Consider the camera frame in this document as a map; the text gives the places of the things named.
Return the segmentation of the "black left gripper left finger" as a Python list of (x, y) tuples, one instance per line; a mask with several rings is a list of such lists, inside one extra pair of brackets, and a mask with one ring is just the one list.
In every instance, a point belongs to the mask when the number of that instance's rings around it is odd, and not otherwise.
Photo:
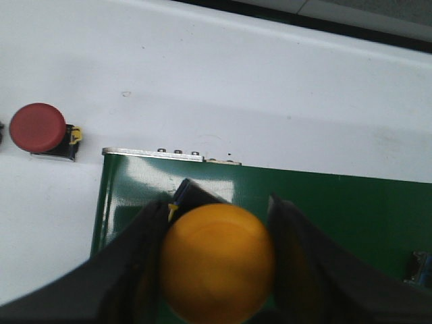
[(156, 323), (166, 202), (151, 202), (104, 249), (58, 280), (1, 307), (2, 323)]

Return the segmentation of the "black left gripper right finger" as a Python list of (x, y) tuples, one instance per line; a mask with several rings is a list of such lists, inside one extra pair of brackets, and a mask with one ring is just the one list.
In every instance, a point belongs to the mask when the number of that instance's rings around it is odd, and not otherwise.
[(364, 263), (275, 194), (268, 229), (275, 245), (275, 305), (295, 323), (431, 322), (431, 293)]

